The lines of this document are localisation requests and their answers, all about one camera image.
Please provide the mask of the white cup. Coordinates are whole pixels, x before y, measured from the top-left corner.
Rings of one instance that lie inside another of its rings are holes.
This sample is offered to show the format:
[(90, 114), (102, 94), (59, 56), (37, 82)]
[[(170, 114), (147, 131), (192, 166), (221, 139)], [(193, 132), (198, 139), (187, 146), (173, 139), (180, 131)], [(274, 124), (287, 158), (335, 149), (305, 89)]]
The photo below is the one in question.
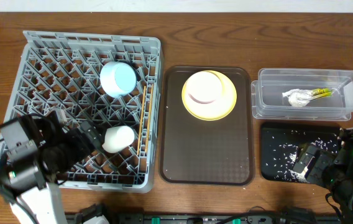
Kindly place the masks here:
[(108, 153), (117, 153), (135, 140), (134, 130), (129, 126), (109, 128), (104, 135), (103, 149)]

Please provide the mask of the white tissue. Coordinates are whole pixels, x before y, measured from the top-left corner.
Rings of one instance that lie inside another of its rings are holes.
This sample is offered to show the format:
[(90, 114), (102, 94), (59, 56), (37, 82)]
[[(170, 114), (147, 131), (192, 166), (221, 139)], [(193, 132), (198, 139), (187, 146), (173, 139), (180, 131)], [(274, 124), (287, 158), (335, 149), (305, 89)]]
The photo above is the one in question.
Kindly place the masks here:
[(306, 106), (313, 97), (313, 90), (292, 89), (282, 93), (282, 97), (287, 97), (292, 107), (300, 108)]

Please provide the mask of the green snack wrapper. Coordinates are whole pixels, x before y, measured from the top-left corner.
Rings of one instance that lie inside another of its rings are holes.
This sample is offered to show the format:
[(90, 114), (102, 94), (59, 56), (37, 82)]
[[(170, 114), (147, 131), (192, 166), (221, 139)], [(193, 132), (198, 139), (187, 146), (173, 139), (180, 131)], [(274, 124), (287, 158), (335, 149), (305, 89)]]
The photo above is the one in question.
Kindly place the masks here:
[(318, 88), (311, 90), (311, 98), (310, 101), (316, 100), (318, 98), (330, 97), (332, 96), (332, 91), (328, 88)]

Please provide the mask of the wooden chopstick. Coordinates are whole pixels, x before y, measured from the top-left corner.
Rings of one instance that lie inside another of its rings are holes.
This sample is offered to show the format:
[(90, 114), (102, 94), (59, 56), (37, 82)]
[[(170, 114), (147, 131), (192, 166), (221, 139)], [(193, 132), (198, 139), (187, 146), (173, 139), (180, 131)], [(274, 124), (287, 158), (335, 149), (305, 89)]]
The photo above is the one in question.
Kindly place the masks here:
[(152, 100), (154, 96), (154, 84), (151, 86), (151, 91), (150, 91), (150, 101), (149, 101), (149, 114), (148, 114), (148, 120), (147, 120), (147, 135), (146, 135), (146, 140), (145, 140), (145, 154), (147, 154), (148, 148), (149, 148), (149, 137), (150, 137), (150, 123), (151, 123), (151, 113), (152, 113)]
[(143, 130), (143, 122), (144, 122), (144, 111), (145, 111), (145, 102), (146, 102), (146, 89), (147, 87), (144, 86), (143, 89), (143, 97), (142, 97), (142, 106), (140, 110), (140, 122), (139, 122), (139, 135), (137, 141), (137, 156), (140, 155), (140, 146), (141, 146), (141, 139), (142, 139), (142, 130)]

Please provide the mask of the light blue bowl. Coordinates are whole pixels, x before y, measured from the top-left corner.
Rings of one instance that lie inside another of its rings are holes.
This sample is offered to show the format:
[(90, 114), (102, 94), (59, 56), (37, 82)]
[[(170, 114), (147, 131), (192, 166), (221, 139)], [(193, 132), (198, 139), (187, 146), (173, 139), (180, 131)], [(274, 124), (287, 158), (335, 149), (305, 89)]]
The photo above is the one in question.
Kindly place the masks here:
[(123, 62), (108, 62), (100, 71), (99, 79), (105, 93), (113, 98), (131, 93), (136, 86), (134, 69)]

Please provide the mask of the yellow plate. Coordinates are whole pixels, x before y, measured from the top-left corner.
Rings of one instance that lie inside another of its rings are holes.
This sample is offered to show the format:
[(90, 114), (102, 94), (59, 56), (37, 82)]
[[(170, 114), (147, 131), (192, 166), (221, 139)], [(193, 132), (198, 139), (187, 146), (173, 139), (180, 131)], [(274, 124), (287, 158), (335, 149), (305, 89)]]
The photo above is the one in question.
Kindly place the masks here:
[(215, 121), (226, 117), (235, 107), (237, 102), (237, 90), (225, 74), (215, 70), (202, 70), (209, 71), (217, 75), (222, 82), (223, 91), (221, 97), (210, 104), (199, 104), (192, 100), (186, 99), (184, 94), (185, 83), (181, 91), (181, 98), (185, 109), (195, 118), (205, 121)]

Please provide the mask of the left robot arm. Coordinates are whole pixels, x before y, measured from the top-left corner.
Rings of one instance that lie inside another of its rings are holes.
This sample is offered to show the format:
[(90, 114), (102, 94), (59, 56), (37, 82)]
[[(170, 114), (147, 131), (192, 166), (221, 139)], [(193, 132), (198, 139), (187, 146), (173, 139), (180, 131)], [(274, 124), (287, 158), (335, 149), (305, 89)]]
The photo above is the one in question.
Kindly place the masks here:
[(106, 128), (91, 121), (64, 131), (63, 111), (27, 114), (0, 125), (0, 194), (20, 223), (66, 223), (58, 174), (102, 151)]

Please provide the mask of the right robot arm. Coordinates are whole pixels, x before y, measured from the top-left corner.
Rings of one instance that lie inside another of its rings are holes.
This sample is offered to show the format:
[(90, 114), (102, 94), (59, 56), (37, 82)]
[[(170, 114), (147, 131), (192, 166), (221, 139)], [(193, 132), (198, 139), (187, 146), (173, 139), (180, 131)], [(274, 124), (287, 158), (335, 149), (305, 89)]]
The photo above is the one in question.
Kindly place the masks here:
[(353, 128), (340, 129), (339, 150), (333, 154), (312, 143), (298, 149), (293, 171), (304, 174), (305, 180), (329, 190), (338, 206), (332, 208), (341, 223), (353, 223)]

